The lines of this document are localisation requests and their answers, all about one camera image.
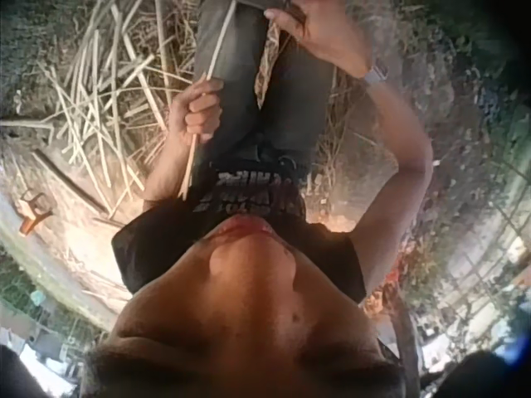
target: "foliage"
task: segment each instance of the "foliage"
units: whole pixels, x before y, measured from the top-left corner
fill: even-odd
[[[43,311],[31,301],[30,294],[35,290],[44,291],[0,244],[0,299],[64,340],[70,339],[68,343],[80,352],[102,333],[98,327],[60,303],[56,303],[56,309],[51,314]]]
[[[38,319],[41,309],[30,299],[36,289],[27,273],[0,245],[0,297],[30,318]]]

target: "dirt ground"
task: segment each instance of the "dirt ground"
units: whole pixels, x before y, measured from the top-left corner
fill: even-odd
[[[61,18],[66,32],[78,32],[78,38],[82,32],[78,24],[81,25],[83,16],[90,10],[91,3],[87,4],[66,11],[55,9],[64,15],[80,15],[79,21],[73,23],[71,18]],[[429,240],[430,245],[437,246],[446,244],[446,237],[451,235],[446,262],[438,266],[445,268],[452,263],[452,269],[461,269],[465,266],[452,255],[466,251],[466,246],[477,245],[477,242],[473,240],[475,237],[461,242],[460,246],[456,242],[469,234],[474,226],[485,228],[485,218],[490,214],[486,209],[490,192],[494,189],[491,162],[494,150],[483,125],[479,79],[474,70],[462,65],[459,54],[444,44],[444,37],[429,46],[413,40],[412,32],[418,23],[414,10],[406,10],[398,18],[387,0],[368,2],[365,7],[365,13],[370,17],[364,19],[364,26],[375,32],[373,40],[377,53],[390,66],[392,83],[417,109],[435,150],[434,180],[423,210],[408,236],[415,236],[416,243]],[[59,49],[61,56],[53,61],[58,64],[59,73],[64,73],[75,50],[74,42],[69,43],[56,30],[44,30],[42,34],[50,36],[51,41],[56,38],[57,44],[52,51]],[[2,38],[2,48],[8,47],[6,42]],[[425,42],[431,42],[429,35]],[[38,44],[43,46],[46,43],[39,41]],[[42,56],[33,47],[28,51],[37,57]],[[45,54],[45,58],[50,62],[50,54]],[[6,80],[8,90],[2,90],[2,116],[13,116],[17,103],[22,103],[17,117],[41,118],[53,113],[55,103],[49,85],[37,78],[32,80],[33,87],[14,80],[20,67],[19,64],[2,69],[2,83],[4,74],[11,76],[9,81]],[[344,94],[335,90],[331,103],[340,95]],[[376,114],[367,96],[354,85],[345,98],[349,104],[348,117],[345,117],[338,135],[330,139],[335,148],[333,156],[324,161],[318,157],[319,165],[303,190],[310,220],[323,222],[333,231],[349,231],[356,225],[396,167],[392,156],[380,143],[378,127],[374,123]],[[96,220],[100,216],[66,191],[31,154],[33,149],[42,150],[63,173],[97,199],[98,194],[86,170],[77,160],[69,162],[71,152],[64,151],[67,141],[54,140],[52,145],[47,145],[46,131],[40,130],[3,129],[2,132],[5,134],[1,141],[3,195],[16,206],[17,199],[28,188],[46,193],[54,216],[37,227],[38,237],[80,282],[78,289],[82,294],[100,300],[113,313],[119,313],[130,294],[121,283],[110,239],[118,231],[117,226],[126,224],[140,213],[141,192],[135,187],[134,196],[125,197],[112,219],[115,226],[102,224]],[[95,160],[92,163],[98,178],[103,181],[100,165]],[[520,171],[526,173],[528,165],[529,162],[523,162]],[[109,170],[112,187],[102,186],[105,197],[114,204],[122,195],[124,184],[119,164],[112,158],[109,159]],[[481,257],[486,248],[481,246],[478,250],[474,257]]]

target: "man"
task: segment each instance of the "man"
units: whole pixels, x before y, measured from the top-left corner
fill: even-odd
[[[203,0],[197,82],[173,102],[145,213],[113,240],[133,299],[89,358],[86,396],[402,396],[359,308],[384,280],[431,180],[430,139],[385,83],[341,0],[239,4],[205,81],[228,0]],[[294,40],[261,109],[254,82],[269,21]],[[354,231],[310,225],[298,181],[324,131],[333,68],[366,80],[398,172]],[[192,135],[202,147],[177,198]]]

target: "ground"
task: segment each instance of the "ground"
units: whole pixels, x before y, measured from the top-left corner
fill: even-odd
[[[32,42],[28,30],[21,34],[16,29],[18,25],[13,26],[13,23],[20,23],[16,21],[9,22],[11,25],[6,27],[7,22],[4,23],[2,17],[2,63],[4,59],[10,61],[2,68],[2,84],[5,84],[5,87],[2,86],[4,120],[42,120],[61,110],[56,90],[50,79],[46,78],[46,73],[35,62],[26,62],[26,59],[31,57],[41,61],[46,71],[54,66],[59,81],[66,81],[69,67],[83,44],[82,38],[90,30],[89,20],[94,3],[87,2],[85,7],[64,6],[61,9],[55,8],[55,2],[49,3],[54,6],[51,7],[54,14],[50,19],[53,23],[39,31],[42,32],[41,40],[28,46],[27,54],[19,54],[18,48],[10,43],[16,39],[18,45],[24,47],[23,43]],[[173,64],[169,69],[178,75],[178,78],[172,77],[170,80],[175,90],[182,88],[185,84],[183,80],[190,78],[195,48],[192,34],[195,28],[194,11],[189,2],[164,4],[167,12],[164,14],[164,27],[166,37],[171,42],[167,57]],[[437,313],[438,316],[444,308],[454,307],[454,312],[459,312],[463,294],[472,297],[473,294],[469,292],[480,283],[480,278],[475,272],[471,273],[471,269],[479,270],[480,273],[482,269],[487,269],[489,272],[484,272],[481,277],[492,279],[503,274],[507,264],[509,267],[518,264],[520,255],[531,247],[526,240],[530,236],[530,227],[526,224],[531,208],[528,189],[530,159],[527,156],[531,150],[529,134],[519,133],[524,127],[518,126],[518,123],[525,126],[526,118],[529,126],[529,110],[519,107],[517,112],[515,109],[519,95],[505,93],[503,84],[499,84],[492,75],[488,77],[487,72],[478,70],[466,45],[460,45],[459,38],[450,37],[439,26],[426,22],[423,6],[411,5],[409,2],[399,2],[397,6],[389,0],[356,4],[356,7],[349,6],[349,10],[357,15],[368,32],[373,33],[376,52],[390,66],[392,83],[417,110],[435,150],[433,183],[415,225],[404,240],[402,285],[415,310],[420,307],[419,302],[429,302],[425,293],[428,292],[432,297],[437,296],[440,304],[430,307],[428,312]],[[123,5],[121,11],[125,19],[132,6],[132,2]],[[21,12],[21,15],[25,15],[26,24],[41,24],[27,13]],[[114,20],[110,15],[111,12],[107,11],[99,26],[102,37],[99,63],[102,74],[108,73],[105,76],[110,75],[109,65],[105,61],[112,61],[108,54],[112,47]],[[10,27],[11,36],[4,36]],[[134,14],[129,24],[129,35],[137,55],[146,59],[153,53],[150,67],[160,70],[162,61],[157,50],[160,43],[152,3],[143,2]],[[275,32],[272,31],[270,36],[268,49],[272,53],[275,50]],[[42,47],[50,43],[53,46],[43,53]],[[119,70],[126,69],[127,65],[138,65],[130,61],[122,44],[119,44],[117,58]],[[271,59],[265,58],[265,72],[270,67]],[[28,74],[27,80],[15,78],[23,76],[23,73]],[[165,82],[160,73],[144,70],[144,74],[152,90],[164,87]],[[125,77],[119,79],[120,84],[124,83]],[[261,79],[258,90],[265,86],[263,77]],[[81,99],[76,101],[82,104],[82,94],[76,95],[76,88],[71,88],[69,84],[65,85],[66,91],[71,97],[80,96]],[[130,297],[121,284],[109,245],[110,238],[120,225],[137,216],[141,207],[141,184],[132,184],[132,196],[127,195],[123,165],[130,165],[139,180],[144,181],[145,172],[152,167],[155,150],[159,148],[163,137],[158,126],[160,123],[153,116],[153,104],[146,100],[139,87],[137,80],[132,79],[129,87],[132,90],[121,93],[119,97],[119,126],[124,148],[121,152],[115,150],[119,145],[111,138],[112,145],[103,157],[111,184],[105,182],[104,164],[95,136],[91,137],[87,132],[90,126],[81,136],[86,139],[83,152],[87,154],[101,193],[97,192],[88,175],[86,163],[80,156],[81,151],[73,152],[75,140],[71,129],[58,137],[58,130],[67,123],[63,115],[50,119],[55,128],[51,133],[46,129],[2,129],[0,181],[4,201],[16,207],[20,195],[31,188],[34,192],[45,192],[54,210],[54,216],[37,227],[36,239],[25,241],[24,245],[25,250],[31,251],[36,250],[37,245],[45,246],[53,261],[63,269],[55,266],[44,267],[41,271],[31,267],[28,269],[33,274],[51,273],[52,278],[42,283],[52,291],[57,290],[57,281],[61,280],[56,278],[56,273],[67,270],[71,280],[62,283],[68,283],[68,290],[75,291],[77,298],[72,301],[63,294],[61,301],[68,301],[75,308],[85,308],[89,318],[99,324],[104,323],[106,327]],[[99,94],[108,92],[109,87]],[[153,95],[154,108],[164,114],[164,91],[153,90]],[[99,106],[103,106],[108,98],[101,98]],[[92,119],[94,115],[91,116],[90,111],[86,110],[86,104],[83,104],[82,109],[88,112],[91,123],[96,123],[96,119]],[[101,118],[101,123],[111,133],[115,128],[112,112],[112,109],[102,112]],[[496,119],[500,114],[510,119],[507,125]],[[80,125],[85,122],[73,110],[71,117]],[[327,133],[319,144],[315,169],[303,190],[310,220],[324,222],[335,231],[352,229],[379,189],[394,173],[394,160],[380,144],[375,121],[375,110],[363,89],[338,73],[330,97]],[[495,128],[509,133],[500,135]],[[110,209],[116,207],[115,214],[109,217],[108,213],[112,211],[107,211],[107,215],[95,215],[79,197],[66,191],[55,177],[36,162],[32,151],[37,148],[95,200],[105,199]],[[125,163],[122,163],[120,154],[125,158]],[[101,220],[108,218],[110,223],[102,223]],[[14,231],[18,222],[13,217],[7,219],[2,213],[2,223],[9,224],[12,235],[16,234]],[[515,249],[514,242],[519,237],[522,247]],[[11,241],[21,244],[20,240]],[[514,249],[514,259],[507,259],[508,249]],[[498,260],[500,256],[504,259],[501,262]],[[26,262],[23,256],[19,255],[17,259]],[[498,267],[493,274],[490,273],[492,265]],[[442,275],[450,275],[451,280],[447,284],[440,283],[444,285],[440,287],[434,280]],[[474,300],[488,298],[490,292],[487,290],[484,289],[477,298],[474,296]],[[455,298],[450,297],[455,292],[460,294]]]

